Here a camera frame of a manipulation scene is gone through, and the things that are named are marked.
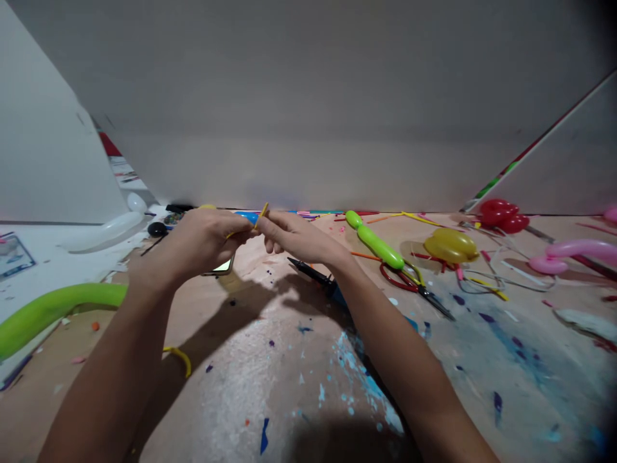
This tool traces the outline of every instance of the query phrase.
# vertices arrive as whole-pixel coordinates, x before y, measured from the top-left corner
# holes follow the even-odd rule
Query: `white balloon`
[[[119,237],[122,233],[138,225],[144,217],[143,212],[127,212],[102,224],[100,227],[68,238],[60,245],[68,252],[86,251]]]
[[[129,193],[127,203],[132,211],[144,213],[148,210],[146,202],[135,192]]]

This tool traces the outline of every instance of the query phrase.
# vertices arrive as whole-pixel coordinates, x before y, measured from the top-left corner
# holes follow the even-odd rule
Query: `smartphone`
[[[229,259],[227,262],[225,262],[223,265],[215,268],[212,271],[209,271],[207,273],[202,273],[201,276],[202,277],[210,277],[212,275],[216,275],[218,277],[220,277],[221,275],[228,275],[231,273],[231,268],[233,267],[233,258],[236,257],[236,255],[234,254],[233,256],[231,256],[231,259]]]

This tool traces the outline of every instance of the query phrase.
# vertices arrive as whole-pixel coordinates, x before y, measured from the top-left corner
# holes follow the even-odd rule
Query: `hand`
[[[189,278],[227,262],[257,235],[253,224],[241,215],[224,210],[190,210],[158,246],[131,262],[129,280],[154,287],[180,287]]]
[[[268,254],[287,251],[304,262],[326,265],[350,256],[340,243],[293,213],[270,211],[259,218],[257,229],[265,235]]]

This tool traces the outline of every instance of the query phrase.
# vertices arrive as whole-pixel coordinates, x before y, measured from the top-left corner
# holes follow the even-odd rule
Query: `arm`
[[[157,382],[175,291],[229,260],[256,235],[252,227],[230,212],[190,211],[130,263],[127,295],[62,402],[39,461],[122,460]]]
[[[495,462],[428,344],[362,271],[349,251],[296,215],[258,221],[266,250],[326,265],[345,297],[366,353],[429,461]]]

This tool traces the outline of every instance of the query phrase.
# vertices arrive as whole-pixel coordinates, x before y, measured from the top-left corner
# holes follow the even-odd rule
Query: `red balloon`
[[[523,231],[529,225],[529,222],[529,217],[526,215],[516,214],[499,223],[497,226],[511,235]]]
[[[499,226],[500,223],[514,216],[519,207],[503,199],[491,199],[480,206],[480,221],[485,226]]]

